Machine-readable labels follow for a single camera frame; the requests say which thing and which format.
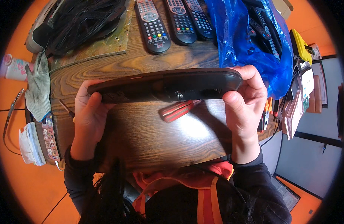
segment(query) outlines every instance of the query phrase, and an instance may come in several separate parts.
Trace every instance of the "wood grain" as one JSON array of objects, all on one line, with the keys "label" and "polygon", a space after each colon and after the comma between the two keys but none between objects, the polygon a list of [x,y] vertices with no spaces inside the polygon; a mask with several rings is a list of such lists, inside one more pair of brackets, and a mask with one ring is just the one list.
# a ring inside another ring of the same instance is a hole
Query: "wood grain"
[{"label": "wood grain", "polygon": [[[171,33],[163,2],[156,0],[155,3]],[[58,99],[74,110],[74,99],[84,80],[110,80],[169,69],[219,66],[218,48],[212,41],[196,41],[189,46],[172,42],[170,49],[160,55],[148,54],[142,41],[134,13],[126,54],[93,59],[51,74],[55,136],[62,155],[72,143],[74,125]],[[99,171],[107,171],[115,156],[123,157],[129,170],[146,171],[197,164],[230,153],[231,132],[225,125],[222,100],[206,100],[170,124],[162,121],[158,114],[158,110],[168,105],[165,102],[142,102],[115,106],[108,114],[102,141],[96,149]],[[272,132],[265,132],[261,138]]]}]

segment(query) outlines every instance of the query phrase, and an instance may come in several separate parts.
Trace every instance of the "remote control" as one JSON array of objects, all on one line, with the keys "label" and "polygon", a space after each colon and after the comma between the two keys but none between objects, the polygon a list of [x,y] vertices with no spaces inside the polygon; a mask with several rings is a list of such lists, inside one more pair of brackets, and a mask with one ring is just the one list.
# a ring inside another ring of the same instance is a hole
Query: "remote control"
[{"label": "remote control", "polygon": [[161,54],[171,46],[166,27],[152,0],[137,0],[135,4],[147,50],[153,54]]},{"label": "remote control", "polygon": [[186,5],[188,6],[187,9],[192,16],[192,21],[196,26],[196,31],[198,36],[204,40],[210,40],[213,38],[214,29],[210,24],[209,20],[205,16],[202,7],[199,5],[197,0],[184,0]]},{"label": "remote control", "polygon": [[175,42],[179,45],[189,45],[197,39],[191,17],[188,15],[182,0],[164,0],[167,5],[171,29],[173,30]]}]

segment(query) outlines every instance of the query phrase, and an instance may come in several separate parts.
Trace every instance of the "screwdriver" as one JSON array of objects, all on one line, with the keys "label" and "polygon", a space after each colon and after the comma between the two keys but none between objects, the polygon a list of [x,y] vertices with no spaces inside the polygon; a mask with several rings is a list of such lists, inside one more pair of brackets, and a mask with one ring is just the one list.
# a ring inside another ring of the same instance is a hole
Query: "screwdriver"
[{"label": "screwdriver", "polygon": [[179,119],[184,114],[187,114],[192,110],[197,104],[201,103],[202,100],[188,100],[184,102],[177,102],[170,106],[167,106],[160,110],[160,115],[162,120],[166,123],[171,123],[176,119]]},{"label": "screwdriver", "polygon": [[69,108],[61,101],[59,100],[59,103],[62,105],[62,107],[69,113],[69,115],[72,117],[72,122],[75,123],[75,113],[69,110]]}]

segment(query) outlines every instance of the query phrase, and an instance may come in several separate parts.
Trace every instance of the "work glove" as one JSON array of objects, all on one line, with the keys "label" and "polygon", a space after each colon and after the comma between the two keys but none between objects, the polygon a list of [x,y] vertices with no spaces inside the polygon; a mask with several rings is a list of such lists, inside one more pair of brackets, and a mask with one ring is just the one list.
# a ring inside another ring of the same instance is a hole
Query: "work glove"
[{"label": "work glove", "polygon": [[50,75],[45,52],[40,52],[34,65],[34,74],[25,66],[29,89],[25,92],[26,107],[37,121],[42,121],[51,111],[49,100]]}]

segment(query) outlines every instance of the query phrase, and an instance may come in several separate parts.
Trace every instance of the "orange handle tool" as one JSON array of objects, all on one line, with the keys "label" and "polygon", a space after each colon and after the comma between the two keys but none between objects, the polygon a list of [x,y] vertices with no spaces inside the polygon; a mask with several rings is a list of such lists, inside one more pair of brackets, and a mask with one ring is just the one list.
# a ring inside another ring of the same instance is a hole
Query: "orange handle tool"
[{"label": "orange handle tool", "polygon": [[187,114],[195,105],[199,104],[202,100],[188,100],[185,102],[177,102],[166,108],[160,110],[160,115],[166,123],[171,123],[179,119],[184,114]]}]

